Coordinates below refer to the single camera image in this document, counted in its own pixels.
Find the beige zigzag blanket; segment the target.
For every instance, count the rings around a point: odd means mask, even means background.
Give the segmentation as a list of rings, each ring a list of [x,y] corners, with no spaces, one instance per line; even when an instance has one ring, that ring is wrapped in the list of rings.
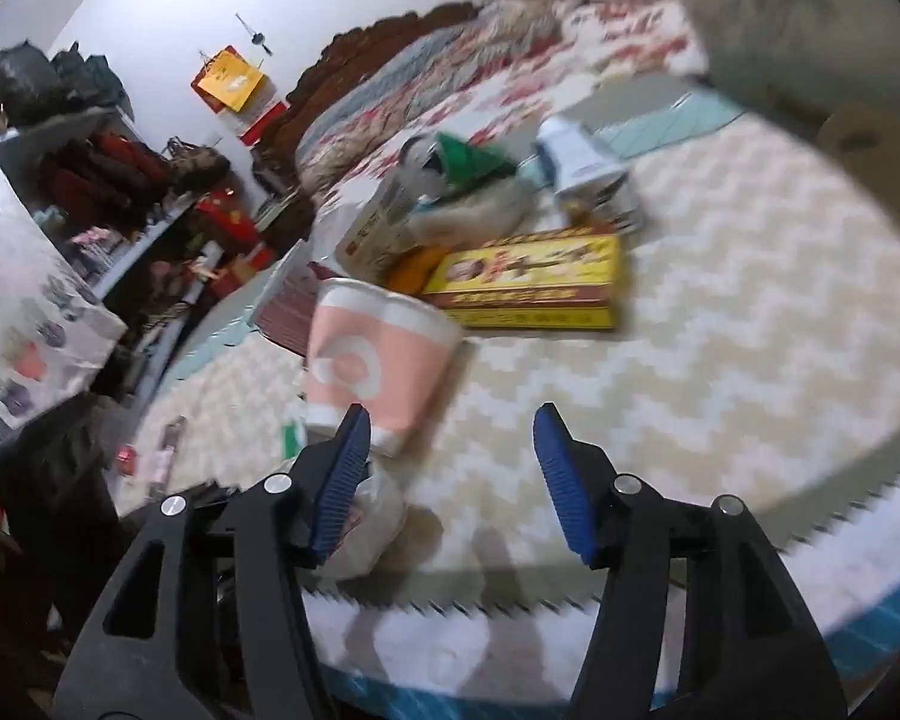
[[[900,651],[900,231],[840,167],[756,115],[645,154],[628,327],[481,335],[386,468],[403,533],[307,611],[333,689],[391,717],[546,712],[601,578],[567,550],[532,447],[579,439],[674,499],[740,496],[845,679]]]

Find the yellow red flat box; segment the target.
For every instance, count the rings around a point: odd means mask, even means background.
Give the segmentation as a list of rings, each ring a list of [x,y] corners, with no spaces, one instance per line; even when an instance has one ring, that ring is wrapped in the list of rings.
[[[497,239],[437,265],[421,298],[468,330],[598,330],[619,325],[626,249],[591,227]]]

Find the white wrapper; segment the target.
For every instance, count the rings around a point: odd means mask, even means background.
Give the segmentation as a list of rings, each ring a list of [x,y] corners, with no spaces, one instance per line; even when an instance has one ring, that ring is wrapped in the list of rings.
[[[408,505],[395,478],[371,461],[367,478],[357,484],[340,543],[315,574],[333,582],[370,574],[401,533],[406,511]]]

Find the cluttered storage shelf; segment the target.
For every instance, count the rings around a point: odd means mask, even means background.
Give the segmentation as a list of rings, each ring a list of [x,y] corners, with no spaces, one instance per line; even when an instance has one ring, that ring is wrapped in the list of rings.
[[[105,374],[137,372],[237,284],[235,262],[272,254],[229,161],[173,138],[155,151],[118,107],[0,133],[0,167],[64,260],[126,325]]]

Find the beige paper carton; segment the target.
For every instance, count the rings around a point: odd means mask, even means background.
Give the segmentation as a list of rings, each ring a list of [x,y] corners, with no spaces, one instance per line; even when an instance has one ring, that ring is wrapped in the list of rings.
[[[383,177],[334,249],[346,275],[377,286],[385,281],[390,266],[416,247],[409,215],[417,199],[406,169],[395,167]]]

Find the pink paper cup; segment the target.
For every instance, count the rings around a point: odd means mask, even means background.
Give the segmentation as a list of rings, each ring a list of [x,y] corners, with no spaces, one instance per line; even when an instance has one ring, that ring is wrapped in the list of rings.
[[[329,278],[305,355],[305,424],[329,436],[349,406],[370,418],[375,454],[394,457],[418,427],[463,340],[432,305],[361,280]]]

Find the white blue carton box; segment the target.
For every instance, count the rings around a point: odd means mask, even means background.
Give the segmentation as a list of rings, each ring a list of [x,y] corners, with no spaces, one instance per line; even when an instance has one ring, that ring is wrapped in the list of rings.
[[[609,226],[619,234],[644,227],[628,163],[582,124],[551,115],[539,124],[533,146],[544,180],[572,224]]]

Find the yellow red wall calendar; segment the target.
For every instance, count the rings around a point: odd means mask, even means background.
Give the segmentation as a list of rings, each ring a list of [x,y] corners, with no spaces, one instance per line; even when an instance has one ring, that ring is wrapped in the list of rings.
[[[265,78],[258,67],[226,46],[203,62],[190,88],[214,114],[222,110],[242,112]]]

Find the floral quilt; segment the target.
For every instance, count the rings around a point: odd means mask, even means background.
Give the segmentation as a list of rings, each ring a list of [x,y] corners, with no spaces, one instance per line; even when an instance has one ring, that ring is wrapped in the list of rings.
[[[295,150],[317,205],[397,162],[413,135],[486,143],[649,71],[702,78],[710,59],[681,0],[648,5],[497,0],[419,37],[307,127]]]

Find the black bags on shelf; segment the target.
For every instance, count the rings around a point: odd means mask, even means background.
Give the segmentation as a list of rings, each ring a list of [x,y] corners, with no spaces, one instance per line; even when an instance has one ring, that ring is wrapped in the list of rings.
[[[33,127],[57,115],[127,102],[107,57],[84,57],[78,43],[51,59],[29,41],[0,52],[0,106],[11,127]]]

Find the dark wooden headboard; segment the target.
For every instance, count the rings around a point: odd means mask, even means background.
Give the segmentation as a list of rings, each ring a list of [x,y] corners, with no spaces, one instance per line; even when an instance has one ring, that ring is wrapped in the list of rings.
[[[297,185],[295,151],[318,115],[379,71],[400,50],[440,28],[474,20],[478,7],[471,2],[437,5],[424,15],[408,11],[388,16],[365,28],[341,32],[320,59],[302,73],[286,94],[287,109],[263,128],[251,149],[253,176],[271,193],[289,192]]]

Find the clear blue-lid storage box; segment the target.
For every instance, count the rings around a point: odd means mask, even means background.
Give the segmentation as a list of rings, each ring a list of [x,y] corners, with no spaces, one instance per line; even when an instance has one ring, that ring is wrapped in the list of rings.
[[[713,86],[775,119],[900,114],[899,0],[683,0]]]

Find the green soda can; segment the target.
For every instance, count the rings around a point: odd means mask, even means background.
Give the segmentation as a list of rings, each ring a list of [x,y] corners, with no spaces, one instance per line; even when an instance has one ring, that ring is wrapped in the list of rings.
[[[495,146],[473,145],[447,132],[425,132],[401,147],[397,171],[416,197],[445,200],[515,176],[517,163]]]

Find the orange snack bag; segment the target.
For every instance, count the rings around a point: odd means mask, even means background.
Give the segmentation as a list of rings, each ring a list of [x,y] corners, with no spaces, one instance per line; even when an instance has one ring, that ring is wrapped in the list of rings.
[[[404,252],[383,275],[383,288],[405,296],[421,294],[430,275],[448,254],[450,250],[445,247],[416,247]]]

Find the white printed cloth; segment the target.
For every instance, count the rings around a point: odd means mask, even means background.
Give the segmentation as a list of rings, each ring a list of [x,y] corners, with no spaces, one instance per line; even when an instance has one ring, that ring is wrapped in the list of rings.
[[[20,426],[89,388],[125,332],[0,167],[1,421]]]

